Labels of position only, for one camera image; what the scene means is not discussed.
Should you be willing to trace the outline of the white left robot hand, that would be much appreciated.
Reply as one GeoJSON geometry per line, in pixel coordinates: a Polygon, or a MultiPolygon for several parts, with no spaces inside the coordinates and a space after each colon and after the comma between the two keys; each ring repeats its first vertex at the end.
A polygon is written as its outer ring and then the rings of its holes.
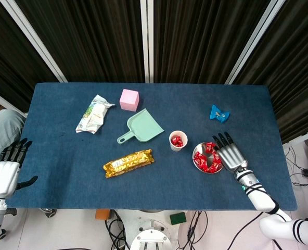
{"type": "Polygon", "coordinates": [[[0,199],[11,197],[16,190],[33,185],[38,176],[18,182],[18,175],[32,141],[24,138],[15,141],[0,153],[0,199]]]}

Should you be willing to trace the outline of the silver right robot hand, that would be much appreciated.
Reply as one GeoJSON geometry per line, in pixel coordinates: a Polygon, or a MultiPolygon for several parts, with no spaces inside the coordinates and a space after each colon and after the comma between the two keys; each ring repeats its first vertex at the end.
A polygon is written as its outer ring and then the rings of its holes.
{"type": "Polygon", "coordinates": [[[219,133],[218,136],[214,135],[213,139],[216,143],[214,150],[228,171],[236,172],[239,169],[245,170],[247,168],[247,160],[227,132],[219,133]]]}

